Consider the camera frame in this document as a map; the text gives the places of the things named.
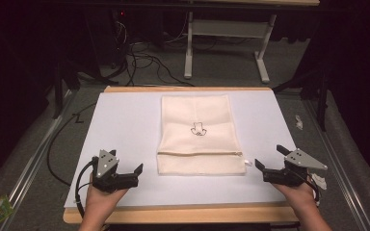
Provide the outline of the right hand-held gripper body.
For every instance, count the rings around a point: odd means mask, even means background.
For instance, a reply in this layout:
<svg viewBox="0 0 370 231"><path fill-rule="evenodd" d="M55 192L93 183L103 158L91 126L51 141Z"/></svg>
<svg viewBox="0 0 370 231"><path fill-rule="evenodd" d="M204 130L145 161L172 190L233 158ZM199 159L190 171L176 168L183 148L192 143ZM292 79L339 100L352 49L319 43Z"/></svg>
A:
<svg viewBox="0 0 370 231"><path fill-rule="evenodd" d="M307 179L310 168L327 170L328 167L302 151L300 148L290 150L284 156L284 167L281 169L266 168L262 171L263 181L288 187L299 187Z"/></svg>

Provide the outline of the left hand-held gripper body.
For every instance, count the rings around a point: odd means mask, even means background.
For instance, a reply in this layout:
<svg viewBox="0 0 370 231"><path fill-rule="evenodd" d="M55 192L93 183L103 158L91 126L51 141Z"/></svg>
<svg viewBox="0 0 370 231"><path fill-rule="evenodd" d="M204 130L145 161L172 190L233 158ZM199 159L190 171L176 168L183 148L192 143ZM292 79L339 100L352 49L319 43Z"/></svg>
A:
<svg viewBox="0 0 370 231"><path fill-rule="evenodd" d="M97 157L93 157L92 185L102 192L112 193L118 190L136 188L139 179L132 173L118 174L119 159L106 150L100 150Z"/></svg>

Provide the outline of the cream zippered cloth bag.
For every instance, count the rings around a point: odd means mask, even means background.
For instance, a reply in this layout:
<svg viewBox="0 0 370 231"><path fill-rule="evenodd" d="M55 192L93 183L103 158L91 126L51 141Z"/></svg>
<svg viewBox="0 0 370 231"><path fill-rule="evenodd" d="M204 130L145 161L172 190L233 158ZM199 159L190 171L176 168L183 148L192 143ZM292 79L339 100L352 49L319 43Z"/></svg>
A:
<svg viewBox="0 0 370 231"><path fill-rule="evenodd" d="M159 174L246 173L227 95L165 95L161 99L161 122Z"/></svg>

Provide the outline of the person's right hand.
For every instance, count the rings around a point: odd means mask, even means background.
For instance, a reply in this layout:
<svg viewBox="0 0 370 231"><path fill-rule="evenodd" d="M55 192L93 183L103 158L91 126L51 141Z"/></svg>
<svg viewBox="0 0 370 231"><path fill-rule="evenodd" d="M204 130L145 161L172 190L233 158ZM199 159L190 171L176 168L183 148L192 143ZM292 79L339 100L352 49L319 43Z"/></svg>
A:
<svg viewBox="0 0 370 231"><path fill-rule="evenodd" d="M317 209L313 189L306 183L302 183L299 187L288 187L280 184L274 184L274 187L285 196L295 213L305 214Z"/></svg>

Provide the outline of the person's left hand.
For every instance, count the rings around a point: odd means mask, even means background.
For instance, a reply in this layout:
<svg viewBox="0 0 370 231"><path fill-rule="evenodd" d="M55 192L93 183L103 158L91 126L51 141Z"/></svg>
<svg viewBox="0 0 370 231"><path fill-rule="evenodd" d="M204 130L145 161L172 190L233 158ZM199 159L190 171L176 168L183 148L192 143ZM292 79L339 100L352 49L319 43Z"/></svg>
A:
<svg viewBox="0 0 370 231"><path fill-rule="evenodd" d="M107 219L115 211L117 204L127 192L128 189L115 192L102 192L94 186L89 186L85 214L102 216Z"/></svg>

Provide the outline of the white sheet mat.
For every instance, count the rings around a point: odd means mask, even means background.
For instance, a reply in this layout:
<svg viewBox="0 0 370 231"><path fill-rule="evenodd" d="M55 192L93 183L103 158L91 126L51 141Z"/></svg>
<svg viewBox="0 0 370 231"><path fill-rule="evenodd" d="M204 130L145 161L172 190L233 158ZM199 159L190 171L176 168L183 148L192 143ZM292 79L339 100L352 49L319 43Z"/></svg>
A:
<svg viewBox="0 0 370 231"><path fill-rule="evenodd" d="M226 93L244 157L265 167L280 169L281 144L296 148L276 97L271 90L230 90ZM157 147L161 140L160 92L104 92L99 95L92 122L75 170L83 184L90 172L81 169L101 149L116 150L119 173L143 165L139 186L131 189L121 207L180 206L280 202L284 196L262 180L254 166L244 175L169 176L157 171Z"/></svg>

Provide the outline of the white paper scrap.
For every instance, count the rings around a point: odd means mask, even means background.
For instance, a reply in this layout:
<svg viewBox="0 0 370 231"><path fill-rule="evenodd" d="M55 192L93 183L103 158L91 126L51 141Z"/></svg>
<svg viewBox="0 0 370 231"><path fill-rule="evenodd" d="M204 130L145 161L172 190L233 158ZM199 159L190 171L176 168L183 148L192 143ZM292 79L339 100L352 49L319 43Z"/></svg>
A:
<svg viewBox="0 0 370 231"><path fill-rule="evenodd" d="M312 173L311 177L319 188L324 191L327 189L327 182L323 177L317 175L316 173Z"/></svg>

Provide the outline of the black metal stand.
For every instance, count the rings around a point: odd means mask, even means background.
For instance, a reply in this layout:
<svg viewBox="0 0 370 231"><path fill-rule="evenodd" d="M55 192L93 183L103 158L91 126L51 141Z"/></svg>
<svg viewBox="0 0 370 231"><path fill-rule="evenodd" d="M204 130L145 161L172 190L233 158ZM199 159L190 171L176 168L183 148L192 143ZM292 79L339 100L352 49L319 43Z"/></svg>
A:
<svg viewBox="0 0 370 231"><path fill-rule="evenodd" d="M330 72L331 67L328 64L320 64L318 67L272 88L272 91L279 93L283 90L301 87L301 99L311 100L317 98L316 120L319 127L326 131L325 115L328 107L327 92Z"/></svg>
<svg viewBox="0 0 370 231"><path fill-rule="evenodd" d="M77 77L77 71L68 60L58 62L54 71L55 113L53 117L58 118L64 107L66 98L65 87L69 90L79 90L80 82Z"/></svg>

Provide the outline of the silver metal floor rail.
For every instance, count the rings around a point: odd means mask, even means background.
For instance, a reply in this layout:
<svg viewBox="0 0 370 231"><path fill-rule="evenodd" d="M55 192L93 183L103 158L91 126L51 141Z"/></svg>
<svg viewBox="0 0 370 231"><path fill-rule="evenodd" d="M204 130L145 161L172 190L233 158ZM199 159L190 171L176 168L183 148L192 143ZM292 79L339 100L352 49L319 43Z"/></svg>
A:
<svg viewBox="0 0 370 231"><path fill-rule="evenodd" d="M316 116L316 110L311 101L304 100L304 107L310 114L312 123L314 124L319 137L327 151L329 160L329 170L333 173L334 178L340 188L341 194L353 215L359 231L370 231L370 219L366 215L363 205L359 199L358 193L355 191L353 184L350 182L348 174L341 165L337 153L335 152L328 134L321 128Z"/></svg>
<svg viewBox="0 0 370 231"><path fill-rule="evenodd" d="M0 222L0 231L9 230L40 170L49 143L64 120L75 95L76 90L66 90L62 93L63 106L57 113L55 93L51 91L48 95L50 105L27 129L8 160L0 168L0 195L6 195L13 206L13 212Z"/></svg>

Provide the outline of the white metal desk frame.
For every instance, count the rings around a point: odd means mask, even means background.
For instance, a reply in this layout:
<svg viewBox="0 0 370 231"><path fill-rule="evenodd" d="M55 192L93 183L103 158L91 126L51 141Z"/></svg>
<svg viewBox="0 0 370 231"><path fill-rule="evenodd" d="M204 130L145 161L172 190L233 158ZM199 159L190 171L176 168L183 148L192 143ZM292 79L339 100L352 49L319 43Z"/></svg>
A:
<svg viewBox="0 0 370 231"><path fill-rule="evenodd" d="M277 16L271 14L265 22L243 22L229 20L194 19L193 13L187 13L187 49L185 54L184 78L191 79L193 76L193 37L231 37L243 39L261 39L261 48L253 52L259 76L263 84L270 83L270 77L264 63L271 34L273 32Z"/></svg>

